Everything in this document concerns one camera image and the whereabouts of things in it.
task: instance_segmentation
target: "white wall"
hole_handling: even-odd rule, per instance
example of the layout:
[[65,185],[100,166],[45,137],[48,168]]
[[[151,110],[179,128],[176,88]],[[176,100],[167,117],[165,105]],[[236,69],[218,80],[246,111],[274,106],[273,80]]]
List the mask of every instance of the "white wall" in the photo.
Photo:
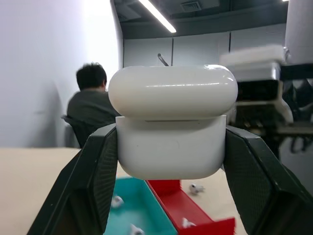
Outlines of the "white wall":
[[286,24],[276,24],[259,28],[231,32],[231,51],[268,44],[285,44]]
[[64,146],[77,69],[121,67],[110,0],[2,0],[0,32],[0,146]]
[[172,59],[172,38],[129,39],[124,43],[124,67],[162,66],[157,55],[161,53],[170,65]]
[[228,48],[229,32],[175,37],[173,66],[217,64]]

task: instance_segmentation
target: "wooden table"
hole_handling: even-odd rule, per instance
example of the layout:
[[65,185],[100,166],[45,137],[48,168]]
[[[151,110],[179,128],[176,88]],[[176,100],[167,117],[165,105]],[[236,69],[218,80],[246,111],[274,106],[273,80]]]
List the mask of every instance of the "wooden table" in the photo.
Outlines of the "wooden table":
[[[3,235],[26,235],[63,167],[78,149],[0,148],[0,231]],[[117,177],[128,176],[118,166]],[[236,218],[236,234],[246,235],[236,210],[225,173],[219,170],[201,180],[183,180],[188,192],[193,182],[205,192],[190,196],[212,219]]]

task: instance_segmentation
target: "person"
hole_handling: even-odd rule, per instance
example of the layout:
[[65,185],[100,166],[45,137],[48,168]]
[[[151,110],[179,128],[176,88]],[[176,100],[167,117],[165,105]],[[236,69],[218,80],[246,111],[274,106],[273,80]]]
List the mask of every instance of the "person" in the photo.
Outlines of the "person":
[[98,63],[85,64],[76,73],[80,89],[69,101],[67,116],[97,127],[115,123],[120,114],[106,92],[107,75]]

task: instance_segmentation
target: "white earbud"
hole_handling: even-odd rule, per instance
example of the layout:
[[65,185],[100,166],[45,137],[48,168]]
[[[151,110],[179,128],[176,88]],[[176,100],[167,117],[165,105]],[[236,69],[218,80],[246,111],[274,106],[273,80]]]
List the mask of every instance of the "white earbud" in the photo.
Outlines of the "white earbud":
[[195,224],[192,223],[192,222],[190,222],[190,221],[188,221],[188,219],[186,219],[186,218],[183,218],[183,219],[182,219],[182,227],[183,227],[184,229],[189,228],[189,227],[192,227],[192,226],[195,226]]
[[191,191],[192,194],[198,194],[199,192],[204,192],[204,187],[192,183],[189,186],[189,190]]
[[130,235],[145,235],[145,232],[142,229],[137,228],[134,224],[131,224]]
[[111,201],[111,207],[114,208],[114,209],[119,208],[123,204],[124,204],[124,201],[119,196],[113,197],[113,199]]

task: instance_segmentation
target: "fluorescent light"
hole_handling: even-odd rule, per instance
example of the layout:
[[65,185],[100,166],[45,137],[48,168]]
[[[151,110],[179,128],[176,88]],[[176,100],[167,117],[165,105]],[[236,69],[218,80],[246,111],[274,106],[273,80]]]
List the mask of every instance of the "fluorescent light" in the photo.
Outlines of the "fluorescent light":
[[164,25],[171,33],[176,33],[176,29],[165,19],[164,16],[152,5],[149,0],[139,0],[151,13],[156,17],[162,25]]

